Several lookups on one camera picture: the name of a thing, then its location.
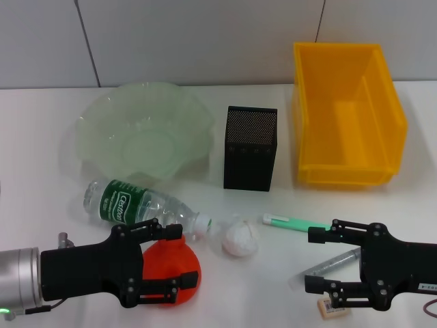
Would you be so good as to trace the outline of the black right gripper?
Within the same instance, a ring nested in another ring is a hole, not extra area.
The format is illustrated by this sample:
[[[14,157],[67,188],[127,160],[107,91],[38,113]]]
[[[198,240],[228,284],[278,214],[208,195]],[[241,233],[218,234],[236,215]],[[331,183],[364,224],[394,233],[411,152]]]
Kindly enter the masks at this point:
[[[305,292],[329,294],[333,308],[387,311],[401,293],[436,294],[436,245],[401,241],[382,223],[365,225],[334,219],[329,229],[309,227],[309,243],[361,245],[362,282],[306,275]]]

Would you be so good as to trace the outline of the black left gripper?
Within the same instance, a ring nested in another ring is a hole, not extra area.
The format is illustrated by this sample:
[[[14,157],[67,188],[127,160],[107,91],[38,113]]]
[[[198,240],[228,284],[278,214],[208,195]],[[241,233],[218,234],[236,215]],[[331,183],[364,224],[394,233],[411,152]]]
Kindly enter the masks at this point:
[[[157,218],[127,228],[116,225],[101,243],[43,251],[40,283],[45,301],[109,293],[124,308],[137,304],[175,304],[181,290],[196,289],[199,272],[165,279],[143,279],[140,243],[182,238],[181,224]]]

